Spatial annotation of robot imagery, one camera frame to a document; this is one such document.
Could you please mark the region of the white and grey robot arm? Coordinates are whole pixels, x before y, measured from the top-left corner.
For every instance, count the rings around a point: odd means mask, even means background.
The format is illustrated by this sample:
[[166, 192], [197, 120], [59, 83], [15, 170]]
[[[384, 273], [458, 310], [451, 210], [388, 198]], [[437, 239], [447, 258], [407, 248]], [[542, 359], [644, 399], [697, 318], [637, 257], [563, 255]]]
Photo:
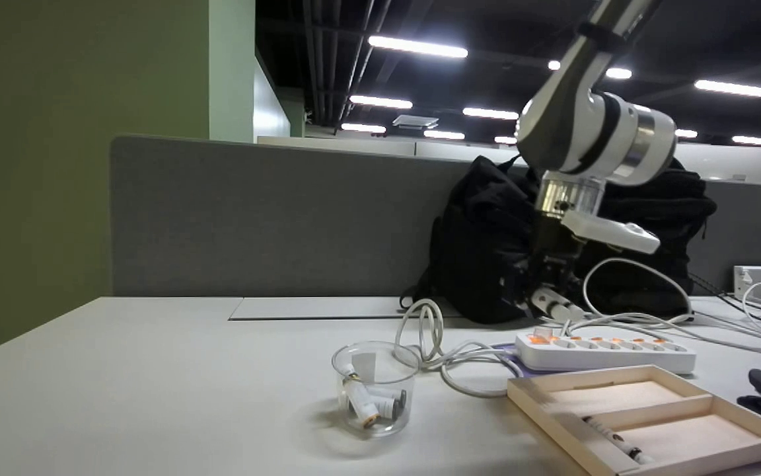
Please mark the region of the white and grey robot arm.
[[529, 303], [557, 303], [557, 286], [583, 244], [656, 255], [660, 239], [635, 223], [600, 214], [607, 186], [651, 183], [674, 154], [674, 120], [598, 92], [620, 48], [652, 13], [656, 0], [600, 0], [575, 26], [561, 68], [516, 122], [520, 159], [540, 178]]

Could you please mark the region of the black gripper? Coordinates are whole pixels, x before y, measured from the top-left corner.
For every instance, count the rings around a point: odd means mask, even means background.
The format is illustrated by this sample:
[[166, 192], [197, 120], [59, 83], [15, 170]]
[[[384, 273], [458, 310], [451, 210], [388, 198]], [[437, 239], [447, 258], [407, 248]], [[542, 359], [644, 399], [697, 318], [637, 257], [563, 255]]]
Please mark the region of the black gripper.
[[524, 284], [525, 299], [534, 299], [540, 289], [550, 289], [570, 301], [579, 301], [581, 277], [575, 276], [575, 268], [581, 251], [583, 244], [567, 228], [540, 214], [534, 220], [532, 258]]

